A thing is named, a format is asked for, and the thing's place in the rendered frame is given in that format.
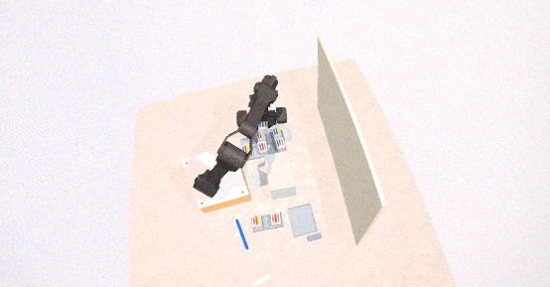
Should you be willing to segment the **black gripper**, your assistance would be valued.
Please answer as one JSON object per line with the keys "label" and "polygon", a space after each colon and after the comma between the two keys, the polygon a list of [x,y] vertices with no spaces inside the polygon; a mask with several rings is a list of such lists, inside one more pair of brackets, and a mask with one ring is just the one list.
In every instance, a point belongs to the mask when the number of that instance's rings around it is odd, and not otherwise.
{"label": "black gripper", "polygon": [[[237,110],[236,111],[236,125],[239,127],[240,123],[242,122],[243,119],[245,119],[247,115],[247,110]],[[276,121],[277,119],[277,121]],[[261,118],[261,121],[268,121],[268,129],[273,126],[273,125],[276,125],[277,123],[278,124],[283,124],[283,123],[287,123],[287,108],[284,106],[284,107],[276,107],[276,111],[275,109],[272,109],[272,110],[268,110],[268,108],[265,110],[262,118]]]}

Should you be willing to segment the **beige flat panel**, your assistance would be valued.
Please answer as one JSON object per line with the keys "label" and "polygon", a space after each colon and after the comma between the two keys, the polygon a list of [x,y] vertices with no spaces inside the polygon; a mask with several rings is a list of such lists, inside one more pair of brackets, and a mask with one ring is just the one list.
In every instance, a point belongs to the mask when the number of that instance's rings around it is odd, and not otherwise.
{"label": "beige flat panel", "polygon": [[360,126],[340,77],[318,39],[318,111],[335,161],[355,245],[361,244],[387,204]]}

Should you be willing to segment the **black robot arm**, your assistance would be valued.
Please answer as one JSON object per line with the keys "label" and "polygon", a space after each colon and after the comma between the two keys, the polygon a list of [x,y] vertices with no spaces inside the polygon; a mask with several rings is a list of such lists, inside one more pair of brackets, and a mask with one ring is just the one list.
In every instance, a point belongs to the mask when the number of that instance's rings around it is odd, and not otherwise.
{"label": "black robot arm", "polygon": [[[250,107],[245,119],[242,120],[237,130],[227,135],[217,150],[215,157],[216,165],[212,170],[206,169],[198,174],[193,183],[193,188],[209,198],[213,198],[220,188],[224,175],[229,172],[236,172],[242,169],[252,154],[253,139],[258,132],[258,125],[265,110],[274,103],[278,97],[277,76],[267,74],[253,86],[253,93],[249,94],[248,107]],[[239,132],[249,138],[249,152],[246,153],[231,144],[227,139]],[[245,157],[246,156],[246,157]]]}

